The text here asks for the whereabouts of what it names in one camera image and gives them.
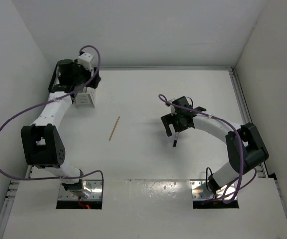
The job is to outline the gold makeup pencil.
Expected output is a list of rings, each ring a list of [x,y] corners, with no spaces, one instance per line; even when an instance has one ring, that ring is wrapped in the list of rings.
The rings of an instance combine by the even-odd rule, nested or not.
[[[119,120],[120,120],[120,116],[118,116],[117,119],[116,119],[116,122],[115,122],[115,124],[114,124],[114,126],[113,126],[113,129],[112,129],[112,131],[111,131],[111,134],[110,134],[110,136],[109,136],[109,141],[112,140],[112,137],[113,137],[113,135],[114,135],[114,132],[115,132],[115,130],[116,130],[116,127],[117,127],[117,125],[118,125]]]

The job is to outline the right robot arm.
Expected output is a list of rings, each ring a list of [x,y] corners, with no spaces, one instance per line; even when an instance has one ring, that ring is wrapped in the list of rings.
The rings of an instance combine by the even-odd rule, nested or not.
[[[206,177],[205,186],[208,192],[216,195],[221,188],[228,189],[236,184],[233,193],[223,192],[218,198],[225,204],[232,202],[240,189],[244,188],[243,176],[269,157],[256,126],[253,123],[233,124],[209,114],[204,107],[195,107],[190,97],[182,96],[173,100],[168,100],[163,94],[158,97],[170,107],[170,113],[161,117],[168,137],[178,137],[180,133],[192,128],[206,132],[226,145],[228,162]]]

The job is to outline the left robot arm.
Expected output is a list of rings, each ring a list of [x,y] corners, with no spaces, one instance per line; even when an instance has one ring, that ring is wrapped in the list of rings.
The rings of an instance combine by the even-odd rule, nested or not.
[[[49,103],[32,125],[21,129],[26,163],[59,177],[64,189],[78,198],[90,196],[90,184],[81,178],[83,172],[65,159],[58,128],[73,103],[94,106],[94,92],[101,78],[94,72],[92,61],[88,53],[75,60],[58,61],[48,87]]]

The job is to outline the clear tube black cap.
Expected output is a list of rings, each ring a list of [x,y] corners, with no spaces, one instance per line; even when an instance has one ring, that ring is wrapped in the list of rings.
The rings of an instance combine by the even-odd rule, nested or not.
[[[177,132],[177,133],[175,134],[175,138],[174,138],[174,142],[173,142],[173,147],[176,147],[176,146],[177,146],[178,137],[179,137],[179,133]]]

